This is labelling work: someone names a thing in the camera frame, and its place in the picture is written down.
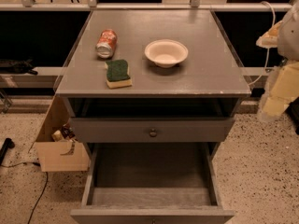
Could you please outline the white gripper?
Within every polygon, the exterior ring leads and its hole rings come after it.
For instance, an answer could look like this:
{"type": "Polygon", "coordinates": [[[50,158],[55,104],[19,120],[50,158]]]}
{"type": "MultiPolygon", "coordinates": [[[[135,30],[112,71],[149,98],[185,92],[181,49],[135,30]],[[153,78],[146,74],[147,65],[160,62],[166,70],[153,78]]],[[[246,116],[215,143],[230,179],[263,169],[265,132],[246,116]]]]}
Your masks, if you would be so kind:
{"type": "MultiPolygon", "coordinates": [[[[282,24],[282,21],[275,23],[257,39],[256,45],[264,49],[279,48],[282,24]]],[[[265,92],[259,103],[258,120],[277,120],[298,97],[299,62],[287,61],[284,66],[275,67],[266,80],[265,92]]]]}

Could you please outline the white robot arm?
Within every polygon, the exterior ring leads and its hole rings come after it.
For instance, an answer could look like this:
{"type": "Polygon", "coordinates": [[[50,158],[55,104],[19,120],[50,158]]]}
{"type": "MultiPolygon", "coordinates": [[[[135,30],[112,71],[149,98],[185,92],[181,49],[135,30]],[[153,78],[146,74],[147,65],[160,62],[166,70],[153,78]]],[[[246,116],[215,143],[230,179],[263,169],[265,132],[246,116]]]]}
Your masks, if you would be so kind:
{"type": "Polygon", "coordinates": [[[299,97],[299,1],[296,1],[283,19],[258,38],[261,48],[277,48],[285,59],[275,67],[266,80],[265,92],[259,103],[258,119],[270,122],[278,119],[299,97]]]}

